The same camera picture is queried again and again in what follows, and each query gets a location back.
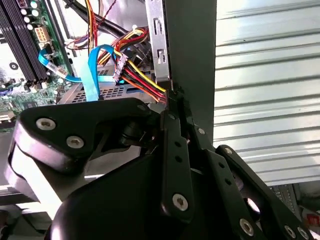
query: cable connector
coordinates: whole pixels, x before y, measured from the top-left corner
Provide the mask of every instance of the cable connector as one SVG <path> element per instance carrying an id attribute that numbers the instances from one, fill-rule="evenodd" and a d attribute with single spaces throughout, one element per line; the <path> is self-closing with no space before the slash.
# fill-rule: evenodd
<path id="1" fill-rule="evenodd" d="M 113 80 L 116 83 L 119 81 L 119 77 L 121 75 L 122 70 L 124 69 L 124 66 L 126 65 L 127 60 L 128 60 L 128 57 L 126 55 L 122 54 L 122 56 L 120 57 L 117 65 L 116 65 L 116 68 L 115 68 L 115 71 L 113 74 Z"/>

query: black metal bracket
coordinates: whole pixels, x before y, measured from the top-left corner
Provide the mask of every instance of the black metal bracket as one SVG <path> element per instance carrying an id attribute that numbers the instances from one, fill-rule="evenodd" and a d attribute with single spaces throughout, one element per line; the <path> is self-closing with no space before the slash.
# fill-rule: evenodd
<path id="1" fill-rule="evenodd" d="M 259 223 L 268 239 L 313 239 L 310 231 L 231 147 L 220 145 L 215 152 L 243 181 L 242 197 L 253 200 L 259 208 Z"/>

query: green circuit board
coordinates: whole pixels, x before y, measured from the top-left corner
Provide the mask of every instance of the green circuit board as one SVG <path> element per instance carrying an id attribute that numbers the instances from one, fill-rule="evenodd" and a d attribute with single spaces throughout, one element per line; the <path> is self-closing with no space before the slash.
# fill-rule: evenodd
<path id="1" fill-rule="evenodd" d="M 68 61 L 68 59 L 64 59 L 62 49 L 59 47 L 54 28 L 50 22 L 50 17 L 48 16 L 45 5 L 42 0 L 39 1 L 41 3 L 39 5 L 41 15 L 34 17 L 33 24 L 37 25 L 37 27 L 45 27 L 47 30 L 49 42 L 53 50 L 53 53 L 48 56 L 48 59 L 54 60 L 54 64 L 56 64 L 58 67 L 64 68 L 67 70 L 67 72 L 69 72 L 65 62 Z M 29 32 L 34 40 L 36 48 L 40 51 L 41 42 L 39 41 L 36 32 L 34 30 L 30 30 Z M 11 132 L 14 130 L 12 127 L 1 127 L 1 123 L 7 121 L 5 117 L 1 118 L 1 116 L 6 116 L 6 114 L 13 112 L 15 119 L 10 119 L 9 121 L 11 122 L 11 120 L 15 121 L 19 114 L 25 109 L 57 104 L 64 93 L 72 86 L 70 82 L 61 82 L 61 79 L 58 81 L 59 78 L 59 76 L 51 72 L 51 74 L 48 76 L 48 80 L 45 82 L 46 88 L 31 91 L 25 91 L 24 84 L 26 82 L 19 81 L 16 85 L 13 85 L 14 91 L 12 93 L 9 93 L 5 96 L 0 96 L 0 133 Z"/>

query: metal panel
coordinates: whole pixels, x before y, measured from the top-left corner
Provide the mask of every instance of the metal panel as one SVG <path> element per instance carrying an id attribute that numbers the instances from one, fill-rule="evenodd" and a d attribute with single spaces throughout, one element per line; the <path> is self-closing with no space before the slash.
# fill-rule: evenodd
<path id="1" fill-rule="evenodd" d="M 319 0 L 218 0 L 213 145 L 269 186 L 320 180 L 319 12 Z"/>

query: yellow wire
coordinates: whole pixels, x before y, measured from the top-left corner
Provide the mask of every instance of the yellow wire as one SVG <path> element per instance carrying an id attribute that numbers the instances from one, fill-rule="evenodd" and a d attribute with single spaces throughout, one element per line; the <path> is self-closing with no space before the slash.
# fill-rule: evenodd
<path id="1" fill-rule="evenodd" d="M 93 25 L 92 25 L 92 15 L 91 15 L 91 8 L 90 8 L 90 4 L 89 4 L 89 1 L 88 0 L 85 0 L 85 2 L 86 2 L 86 4 L 87 4 L 87 6 L 88 6 L 88 9 L 87 9 L 87 12 L 88 12 L 88 14 L 89 14 L 89 24 L 90 24 L 90 32 L 88 32 L 88 35 L 89 35 L 89 43 L 88 43 L 88 47 L 89 47 L 89 52 L 91 52 L 91 42 L 92 42 L 92 34 L 91 34 L 91 32 L 92 32 L 92 27 L 93 27 Z"/>
<path id="2" fill-rule="evenodd" d="M 130 60 L 128 60 L 128 63 L 133 67 L 133 69 L 140 74 L 141 77 L 143 77 L 148 83 L 150 83 L 151 85 L 153 85 L 155 88 L 159 89 L 162 92 L 165 92 L 166 90 L 163 89 L 162 87 L 158 86 L 157 84 L 155 84 L 153 81 L 151 81 L 146 75 L 144 75 L 137 67 L 136 65 L 134 65 L 134 63 Z"/>
<path id="3" fill-rule="evenodd" d="M 142 31 L 141 29 L 136 29 L 135 31 L 130 31 L 130 32 L 128 32 L 127 33 L 127 35 L 126 36 L 124 36 L 123 37 L 123 39 L 129 39 L 129 38 L 131 38 L 133 35 L 135 35 L 136 33 L 140 33 L 140 34 L 143 34 L 144 33 L 144 31 Z M 102 64 L 104 64 L 109 58 L 110 58 L 110 54 L 108 53 L 107 55 L 105 55 L 99 62 L 98 62 L 98 64 L 99 65 L 102 65 Z"/>

